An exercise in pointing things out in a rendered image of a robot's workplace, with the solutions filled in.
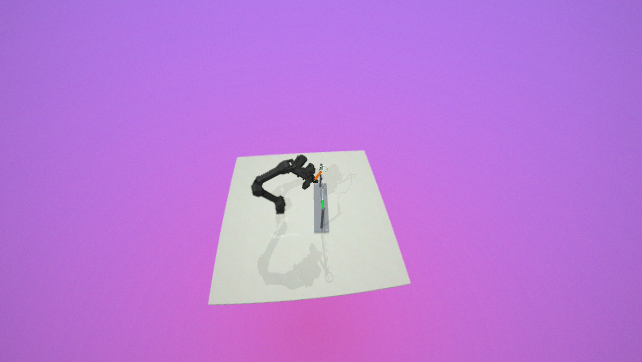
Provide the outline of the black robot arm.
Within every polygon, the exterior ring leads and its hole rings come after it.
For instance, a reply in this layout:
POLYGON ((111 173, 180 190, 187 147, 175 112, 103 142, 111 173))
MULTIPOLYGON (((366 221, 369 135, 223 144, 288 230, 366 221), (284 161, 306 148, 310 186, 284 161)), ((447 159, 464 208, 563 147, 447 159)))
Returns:
MULTIPOLYGON (((278 163, 277 166, 274 169, 272 169, 272 170, 270 170, 270 171, 268 171, 268 172, 266 172, 266 173, 264 173, 264 174, 262 174, 260 176, 256 176, 255 180, 252 183, 253 185, 251 186, 252 187, 253 196, 255 196, 255 197, 263 197, 263 198, 275 203, 276 214, 277 215, 283 214, 284 211, 285 211, 284 198, 282 196, 276 197, 275 195, 271 194, 270 192, 264 190, 262 185, 263 185, 264 182, 266 182, 266 181, 268 181, 268 180, 270 180, 270 179, 272 179, 275 176, 280 175, 280 174, 286 174, 286 173, 289 174, 291 172, 291 173, 293 173, 295 175, 298 175, 298 173, 300 172, 302 166, 306 163, 306 161, 307 161, 307 158, 304 155, 300 154, 300 155, 298 155, 296 157, 295 160, 293 160, 293 158, 292 159, 288 159, 288 160, 283 160, 280 163, 278 163), (290 166, 289 163, 291 163, 291 166, 290 166)), ((308 167, 307 168, 304 167, 304 169, 305 169, 305 171, 303 171, 303 173, 307 177, 309 177, 310 175, 314 174, 315 170, 316 170, 316 168, 314 167, 314 165, 312 163, 309 163, 308 167)))

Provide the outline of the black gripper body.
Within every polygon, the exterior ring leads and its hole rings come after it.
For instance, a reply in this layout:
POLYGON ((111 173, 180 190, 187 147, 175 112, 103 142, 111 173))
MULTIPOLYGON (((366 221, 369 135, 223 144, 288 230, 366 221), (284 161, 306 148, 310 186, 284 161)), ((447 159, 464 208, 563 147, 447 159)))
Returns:
POLYGON ((305 176, 305 175, 304 175, 304 173, 303 173, 303 171, 305 171, 304 167, 302 167, 302 168, 301 168, 301 170, 300 170, 300 172, 298 173, 297 177, 301 177, 301 178, 302 178, 302 180, 305 180, 305 182, 303 182, 303 184, 302 184, 302 188, 303 188, 304 190, 306 190, 306 189, 310 186, 310 184, 311 184, 311 181, 310 181, 310 180, 311 180, 311 177, 310 177, 310 176, 309 176, 309 177, 305 176))

